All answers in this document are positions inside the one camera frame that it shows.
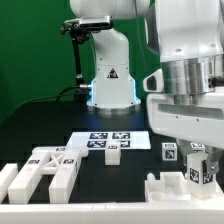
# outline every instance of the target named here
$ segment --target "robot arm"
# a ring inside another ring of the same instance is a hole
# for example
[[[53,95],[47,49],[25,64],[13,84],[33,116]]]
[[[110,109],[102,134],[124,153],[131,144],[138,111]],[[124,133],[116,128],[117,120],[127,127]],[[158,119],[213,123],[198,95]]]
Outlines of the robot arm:
[[[135,18],[135,1],[139,15],[144,15],[150,0],[70,0],[77,17],[110,16],[112,19]]]
[[[79,17],[73,21],[77,29],[84,25],[91,31],[92,27],[108,25],[110,18],[135,18],[135,6],[138,15],[145,14],[150,0],[70,0],[70,4]],[[88,109],[111,115],[139,108],[141,101],[136,97],[135,80],[129,73],[127,37],[114,29],[93,32],[92,36],[96,60]]]
[[[190,142],[205,144],[210,174],[218,172],[224,149],[220,5],[220,0],[156,0],[154,24],[162,69],[144,80],[146,90],[157,92],[147,98],[153,131],[177,138],[184,156]]]

